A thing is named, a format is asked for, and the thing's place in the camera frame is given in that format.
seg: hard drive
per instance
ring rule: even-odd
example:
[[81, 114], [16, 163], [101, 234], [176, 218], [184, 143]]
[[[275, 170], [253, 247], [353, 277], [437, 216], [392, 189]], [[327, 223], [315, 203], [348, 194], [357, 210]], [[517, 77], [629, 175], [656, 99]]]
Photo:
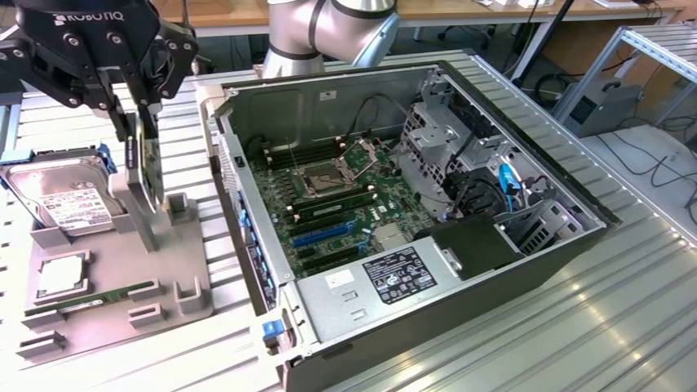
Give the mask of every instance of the hard drive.
[[112, 229], [125, 213], [109, 195], [116, 172], [105, 145], [64, 151], [8, 151], [0, 159], [0, 182], [36, 220], [39, 228], [60, 227], [71, 236]]

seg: blue pcie slot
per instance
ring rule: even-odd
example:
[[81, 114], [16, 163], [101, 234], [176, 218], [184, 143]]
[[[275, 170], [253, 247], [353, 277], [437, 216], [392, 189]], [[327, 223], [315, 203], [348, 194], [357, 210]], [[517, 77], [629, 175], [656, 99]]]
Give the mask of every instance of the blue pcie slot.
[[352, 220], [351, 222], [344, 223], [341, 226], [335, 227], [333, 229], [328, 229], [325, 231], [320, 231], [316, 234], [309, 234], [305, 237], [296, 238], [293, 240], [293, 247], [304, 247], [305, 245], [324, 241], [328, 238], [351, 233], [356, 221], [357, 220]]

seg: hard drive label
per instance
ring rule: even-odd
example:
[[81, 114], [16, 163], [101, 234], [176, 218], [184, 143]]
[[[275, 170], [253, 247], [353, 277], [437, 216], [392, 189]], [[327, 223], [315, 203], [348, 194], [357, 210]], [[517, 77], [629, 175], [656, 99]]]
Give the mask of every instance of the hard drive label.
[[111, 214], [95, 188], [42, 196], [42, 204], [64, 230], [111, 222]]
[[368, 261], [363, 268], [388, 305], [439, 284], [413, 247]]

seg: aluminum profile table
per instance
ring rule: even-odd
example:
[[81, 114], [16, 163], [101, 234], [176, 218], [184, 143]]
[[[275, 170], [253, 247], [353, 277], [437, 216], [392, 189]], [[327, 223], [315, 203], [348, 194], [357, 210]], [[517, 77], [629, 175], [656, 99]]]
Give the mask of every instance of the aluminum profile table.
[[[683, 90], [683, 93], [671, 102], [668, 109], [660, 116], [659, 122], [663, 122], [676, 107], [683, 103], [688, 95], [693, 92], [697, 85], [697, 25], [665, 24], [655, 26], [623, 26], [617, 29], [605, 49], [600, 52], [599, 58], [593, 62], [576, 89], [563, 98], [559, 106], [555, 108], [555, 118], [564, 123], [569, 117], [591, 82], [603, 72], [608, 61], [616, 55], [620, 44], [628, 43], [640, 53], [651, 56], [660, 64], [676, 71], [692, 84]], [[639, 60], [635, 58], [617, 71], [623, 76], [629, 70], [633, 63]]]
[[[693, 389], [697, 254], [688, 234], [673, 229], [671, 218], [652, 207], [652, 201], [636, 193], [612, 167], [596, 159], [481, 58], [447, 51], [392, 57], [384, 63], [427, 60], [451, 61], [624, 223], [540, 289], [331, 390]], [[328, 68], [347, 66], [332, 64]], [[204, 79], [227, 82], [252, 77], [245, 72]], [[78, 130], [72, 129], [76, 119], [83, 124]], [[276, 371], [259, 360], [252, 345], [252, 306], [203, 158], [191, 79], [175, 101], [165, 105], [160, 123], [168, 140], [168, 191], [188, 192], [207, 212], [201, 226], [217, 314], [22, 372], [11, 367], [14, 348], [4, 346], [0, 390], [283, 389]], [[56, 135], [76, 142], [99, 134], [111, 137], [104, 121], [93, 118], [88, 110], [70, 110], [39, 94], [26, 95], [19, 145], [55, 144]], [[6, 204], [0, 213], [3, 218], [14, 219], [10, 231], [19, 233], [27, 221], [16, 203]], [[8, 249], [27, 246], [26, 237], [12, 237], [7, 230], [0, 233], [0, 241], [10, 244], [0, 247], [0, 257], [6, 257]], [[14, 280], [24, 263], [22, 259], [4, 260], [8, 268], [0, 272], [0, 287]], [[0, 297], [0, 309], [11, 293], [12, 287]], [[15, 325], [11, 312], [2, 312], [6, 323], [0, 324], [0, 338]]]

